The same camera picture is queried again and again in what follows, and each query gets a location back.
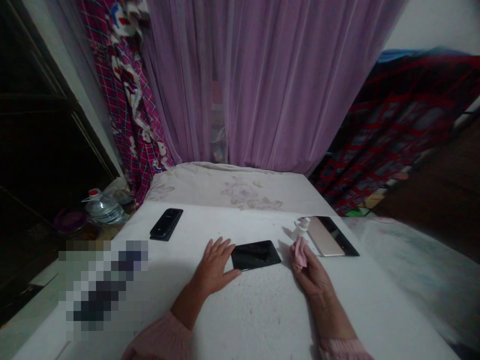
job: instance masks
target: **black tablet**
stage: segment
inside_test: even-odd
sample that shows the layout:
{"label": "black tablet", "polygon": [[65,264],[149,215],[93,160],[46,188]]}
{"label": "black tablet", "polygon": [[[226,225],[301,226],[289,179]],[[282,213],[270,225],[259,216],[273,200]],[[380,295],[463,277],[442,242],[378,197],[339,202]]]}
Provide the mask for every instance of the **black tablet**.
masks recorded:
{"label": "black tablet", "polygon": [[233,268],[242,271],[279,264],[279,253],[270,240],[238,245],[231,253]]}

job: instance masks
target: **green object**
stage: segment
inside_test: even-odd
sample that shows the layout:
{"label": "green object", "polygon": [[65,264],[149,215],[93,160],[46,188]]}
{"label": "green object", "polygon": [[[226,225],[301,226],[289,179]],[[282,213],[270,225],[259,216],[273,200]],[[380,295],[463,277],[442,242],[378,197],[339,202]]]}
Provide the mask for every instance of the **green object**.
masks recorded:
{"label": "green object", "polygon": [[363,217],[364,213],[358,208],[353,208],[349,212],[345,214],[345,216],[351,217],[351,218],[358,218],[358,217]]}

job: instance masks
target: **blue fabric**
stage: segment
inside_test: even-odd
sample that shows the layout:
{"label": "blue fabric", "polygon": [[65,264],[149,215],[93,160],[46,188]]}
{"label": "blue fabric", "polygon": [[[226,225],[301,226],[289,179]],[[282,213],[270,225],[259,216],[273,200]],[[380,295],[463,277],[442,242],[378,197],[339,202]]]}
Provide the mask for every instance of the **blue fabric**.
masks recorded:
{"label": "blue fabric", "polygon": [[468,56],[467,52],[452,50],[447,47],[437,46],[430,50],[418,50],[418,49],[388,49],[381,52],[377,62],[388,63],[393,60],[409,57],[431,56],[431,55],[452,55],[452,56]]}

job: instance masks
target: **smartphone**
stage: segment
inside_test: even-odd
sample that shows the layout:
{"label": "smartphone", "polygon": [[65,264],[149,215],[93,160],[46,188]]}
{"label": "smartphone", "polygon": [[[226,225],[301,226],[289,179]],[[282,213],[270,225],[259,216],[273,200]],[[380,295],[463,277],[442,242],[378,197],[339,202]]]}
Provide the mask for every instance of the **smartphone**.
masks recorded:
{"label": "smartphone", "polygon": [[360,256],[339,227],[328,216],[312,216],[308,235],[320,254],[331,256]]}
{"label": "smartphone", "polygon": [[182,209],[169,208],[165,210],[154,227],[150,230],[150,239],[168,241],[174,232],[175,226],[180,220]]}
{"label": "smartphone", "polygon": [[271,240],[238,245],[231,253],[234,269],[242,271],[280,264],[279,253]]}

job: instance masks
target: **black phone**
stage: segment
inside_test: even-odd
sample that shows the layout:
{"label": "black phone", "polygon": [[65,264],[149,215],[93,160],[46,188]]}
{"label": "black phone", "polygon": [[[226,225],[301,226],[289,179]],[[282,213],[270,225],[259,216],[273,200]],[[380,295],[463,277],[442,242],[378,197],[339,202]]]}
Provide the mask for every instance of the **black phone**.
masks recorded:
{"label": "black phone", "polygon": [[271,240],[238,245],[231,253],[234,269],[242,271],[279,264],[279,253]]}
{"label": "black phone", "polygon": [[150,230],[151,240],[168,241],[180,220],[182,209],[169,208],[165,210],[155,226]]}

